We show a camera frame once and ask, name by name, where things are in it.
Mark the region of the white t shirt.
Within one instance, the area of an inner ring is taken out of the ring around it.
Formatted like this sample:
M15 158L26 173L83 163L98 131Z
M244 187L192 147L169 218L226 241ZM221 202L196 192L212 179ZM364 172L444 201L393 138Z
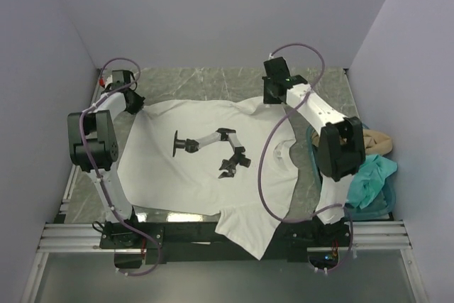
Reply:
M128 201L143 208L219 215L216 232L255 258L265 248L290 207L298 169L290 158L296 138L282 106L259 97L240 102L172 100L146 106L133 122L118 166ZM221 176L233 155L227 142L195 153L174 151L174 138L202 138L233 129L249 167Z

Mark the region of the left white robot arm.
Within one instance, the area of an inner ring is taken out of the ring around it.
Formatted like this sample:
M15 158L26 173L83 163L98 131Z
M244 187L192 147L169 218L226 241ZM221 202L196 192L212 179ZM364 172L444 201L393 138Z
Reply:
M140 243L142 231L134 225L138 219L118 176L119 146L114 119L123 112L136 115L143 108L145 98L126 87L134 80L131 71L114 70L91 111L67 116L70 159L92 181L106 221L126 222L118 228L116 238L127 248Z

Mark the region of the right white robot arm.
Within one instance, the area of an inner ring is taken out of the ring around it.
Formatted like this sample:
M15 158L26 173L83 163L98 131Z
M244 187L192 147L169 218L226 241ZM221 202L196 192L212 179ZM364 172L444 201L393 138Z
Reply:
M302 76L290 75L283 57L270 57L264 67L263 102L291 107L289 114L303 116L319 136L315 160L322 185L315 214L321 222L313 225L311 237L326 246L336 237L333 224L344 217L350 184L365 161L361 120L336 111Z

